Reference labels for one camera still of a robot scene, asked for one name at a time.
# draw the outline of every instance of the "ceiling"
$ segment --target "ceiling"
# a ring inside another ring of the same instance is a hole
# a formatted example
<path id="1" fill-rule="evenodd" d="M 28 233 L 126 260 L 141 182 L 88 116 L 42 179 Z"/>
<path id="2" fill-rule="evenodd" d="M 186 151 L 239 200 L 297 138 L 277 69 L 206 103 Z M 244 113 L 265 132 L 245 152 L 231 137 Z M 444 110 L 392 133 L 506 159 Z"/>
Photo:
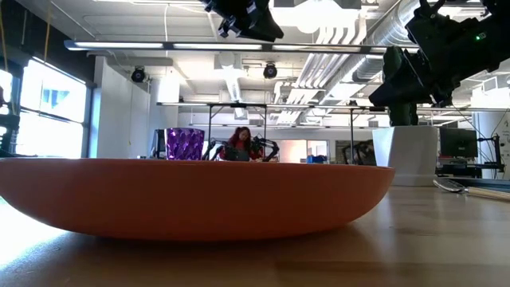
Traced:
<path id="1" fill-rule="evenodd" d="M 41 0 L 17 0 L 27 9 L 41 18 L 46 18 L 48 2 Z M 396 0 L 378 0 L 379 8 L 367 15 L 367 26 L 374 24 Z M 165 41 L 164 14 L 165 5 L 133 5 L 125 2 L 96 2 L 93 0 L 52 0 L 52 25 L 75 40 L 81 41 Z M 170 6 L 167 9 L 168 41 L 225 41 L 247 42 L 231 36 L 223 39 L 216 36 L 215 30 L 221 22 L 216 14 L 210 16 L 203 11 L 200 3 L 191 1 L 189 6 Z M 282 27 L 285 32 L 284 43 L 313 43 L 317 34 L 301 33 L 296 27 Z M 133 70 L 130 61 L 137 57 L 169 57 L 174 67 L 184 77 L 186 84 L 184 96 L 197 94 L 215 94 L 226 89 L 225 81 L 208 77 L 214 69 L 214 55 L 211 52 L 116 52 L 116 62 L 122 61 L 122 69 Z M 308 55 L 297 53 L 243 53 L 243 68 L 248 77 L 239 81 L 241 89 L 273 91 L 276 80 L 265 80 L 262 76 L 265 62 L 275 62 L 279 76 L 296 78 L 300 75 Z M 164 66 L 147 67 L 153 77 L 163 77 L 168 69 Z M 498 75 L 510 72 L 510 61 L 502 64 Z M 479 80 L 493 75 L 481 74 L 471 81 L 465 81 L 456 91 L 456 104 L 469 104 L 471 90 L 480 85 Z M 356 96 L 369 96 L 377 85 L 368 85 Z"/>

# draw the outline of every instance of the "red hair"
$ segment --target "red hair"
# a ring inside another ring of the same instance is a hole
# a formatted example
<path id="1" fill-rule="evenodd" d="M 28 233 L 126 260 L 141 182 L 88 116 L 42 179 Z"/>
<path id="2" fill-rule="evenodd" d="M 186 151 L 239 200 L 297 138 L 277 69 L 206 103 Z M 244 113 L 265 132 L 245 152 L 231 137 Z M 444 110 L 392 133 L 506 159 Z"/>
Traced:
<path id="1" fill-rule="evenodd" d="M 252 147 L 252 133 L 247 127 L 236 128 L 236 132 L 229 139 L 229 144 L 236 147 L 237 142 L 239 141 L 239 135 L 244 131 L 248 132 L 248 138 L 244 142 L 245 150 L 250 151 L 250 148 Z"/>

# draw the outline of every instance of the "security camera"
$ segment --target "security camera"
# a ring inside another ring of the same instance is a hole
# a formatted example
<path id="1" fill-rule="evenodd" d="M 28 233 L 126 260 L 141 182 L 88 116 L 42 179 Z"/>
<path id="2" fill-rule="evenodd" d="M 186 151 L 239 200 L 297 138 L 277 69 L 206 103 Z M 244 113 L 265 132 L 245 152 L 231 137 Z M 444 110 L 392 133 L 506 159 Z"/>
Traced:
<path id="1" fill-rule="evenodd" d="M 267 63 L 264 69 L 264 78 L 266 79 L 274 79 L 277 77 L 278 70 L 274 63 Z"/>
<path id="2" fill-rule="evenodd" d="M 145 67 L 143 66 L 135 67 L 135 72 L 131 75 L 131 79 L 135 83 L 144 83 L 148 78 L 149 76 L 145 73 Z"/>

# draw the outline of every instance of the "wooden table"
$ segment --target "wooden table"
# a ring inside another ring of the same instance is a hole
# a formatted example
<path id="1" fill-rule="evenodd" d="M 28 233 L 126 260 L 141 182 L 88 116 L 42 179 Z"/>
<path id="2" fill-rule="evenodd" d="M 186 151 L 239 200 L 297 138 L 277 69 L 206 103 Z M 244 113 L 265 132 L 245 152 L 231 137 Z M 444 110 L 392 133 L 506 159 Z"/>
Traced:
<path id="1" fill-rule="evenodd" d="M 0 286 L 510 286 L 510 203 L 435 188 L 393 188 L 343 229 L 265 242 L 126 242 L 0 210 Z"/>

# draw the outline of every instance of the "bowl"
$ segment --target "bowl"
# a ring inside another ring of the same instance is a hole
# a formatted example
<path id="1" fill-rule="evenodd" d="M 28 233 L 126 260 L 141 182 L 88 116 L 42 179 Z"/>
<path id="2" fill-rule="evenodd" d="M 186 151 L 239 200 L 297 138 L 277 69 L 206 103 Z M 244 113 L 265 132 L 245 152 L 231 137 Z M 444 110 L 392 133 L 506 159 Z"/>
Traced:
<path id="1" fill-rule="evenodd" d="M 229 241 L 335 229 L 374 208 L 382 167 L 0 159 L 0 196 L 47 225 L 108 238 Z"/>

